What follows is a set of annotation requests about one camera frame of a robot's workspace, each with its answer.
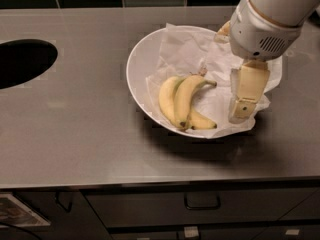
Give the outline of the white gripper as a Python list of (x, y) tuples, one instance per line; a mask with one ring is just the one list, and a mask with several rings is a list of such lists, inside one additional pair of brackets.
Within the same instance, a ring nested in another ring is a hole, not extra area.
[(230, 36), (232, 53), (245, 59), (231, 73), (231, 123), (242, 123), (256, 113), (270, 77), (268, 64), (263, 61), (282, 56), (300, 33), (300, 27), (288, 28), (269, 22), (255, 10), (250, 0), (240, 0), (230, 22), (226, 22), (214, 37), (216, 42), (228, 43)]

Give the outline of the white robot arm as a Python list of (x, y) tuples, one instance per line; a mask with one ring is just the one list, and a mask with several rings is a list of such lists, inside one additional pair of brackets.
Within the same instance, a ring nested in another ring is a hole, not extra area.
[(231, 19), (216, 35), (227, 38), (237, 70), (230, 116), (247, 119), (255, 111), (270, 77), (267, 62), (281, 57), (300, 36), (320, 0), (240, 0)]

